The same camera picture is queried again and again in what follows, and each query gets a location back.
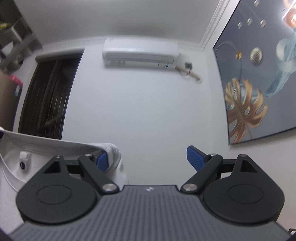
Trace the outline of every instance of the air conditioner label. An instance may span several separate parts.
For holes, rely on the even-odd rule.
[[[125,66],[126,62],[125,62],[125,60],[111,60],[110,65],[112,65],[112,66]]]
[[[159,68],[159,69],[167,69],[167,68],[168,68],[168,64],[165,64],[165,63],[158,63],[157,68]]]

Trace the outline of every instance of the white wall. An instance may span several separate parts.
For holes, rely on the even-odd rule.
[[[211,99],[212,151],[225,158],[236,158],[248,154],[281,187],[285,205],[278,219],[286,229],[296,227],[296,130],[248,143],[228,145],[228,130],[225,102],[218,66],[212,48],[222,33],[238,0],[230,0],[217,28],[204,50]]]
[[[69,42],[44,46],[43,51],[85,48],[71,89],[63,140],[110,142],[118,146],[131,184],[182,185],[195,170],[186,159],[194,145],[208,153],[207,81],[198,84],[178,72],[157,69],[106,69],[102,43]],[[204,54],[181,49],[183,60],[206,78]],[[24,81],[14,131],[36,67],[27,59],[16,75]]]

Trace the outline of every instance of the pink object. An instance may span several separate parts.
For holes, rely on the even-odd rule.
[[[10,75],[9,78],[10,78],[13,82],[17,83],[18,85],[20,85],[20,86],[22,87],[22,82],[21,82],[21,80],[20,80],[18,77],[16,77],[15,75]]]

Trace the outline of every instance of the gold leaf painting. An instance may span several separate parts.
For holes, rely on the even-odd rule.
[[[234,128],[229,132],[229,139],[235,136],[233,143],[237,143],[244,137],[245,131],[249,133],[251,139],[250,127],[259,126],[267,111],[267,105],[264,105],[261,111],[258,110],[263,105],[263,96],[260,90],[257,90],[257,98],[252,101],[253,88],[248,80],[242,81],[244,84],[244,99],[241,100],[241,88],[237,78],[228,82],[225,88],[225,102],[229,106],[227,110],[228,125],[235,122]]]

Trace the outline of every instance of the ceiling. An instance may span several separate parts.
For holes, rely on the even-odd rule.
[[[15,0],[42,44],[146,35],[199,43],[219,0]]]

